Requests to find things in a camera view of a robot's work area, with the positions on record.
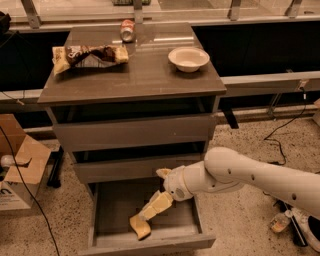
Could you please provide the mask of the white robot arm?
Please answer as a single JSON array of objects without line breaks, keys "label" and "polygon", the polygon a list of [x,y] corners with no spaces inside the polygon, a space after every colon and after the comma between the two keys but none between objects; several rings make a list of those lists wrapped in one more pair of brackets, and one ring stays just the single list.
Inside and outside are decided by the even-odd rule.
[{"label": "white robot arm", "polygon": [[163,193],[155,193],[142,208],[139,218],[147,221],[198,193],[234,191],[248,184],[273,197],[320,218],[320,176],[253,160],[232,149],[214,147],[202,161],[175,169],[159,169]]}]

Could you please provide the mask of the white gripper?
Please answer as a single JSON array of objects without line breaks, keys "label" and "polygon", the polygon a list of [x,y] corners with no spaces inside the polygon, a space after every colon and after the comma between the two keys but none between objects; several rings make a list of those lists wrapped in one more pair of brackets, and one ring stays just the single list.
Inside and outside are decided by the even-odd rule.
[{"label": "white gripper", "polygon": [[154,193],[138,214],[141,220],[150,220],[164,212],[172,206],[173,199],[185,201],[193,197],[185,184],[183,170],[184,167],[178,167],[175,169],[160,168],[156,171],[156,174],[164,180],[163,186],[167,192],[156,191]]}]

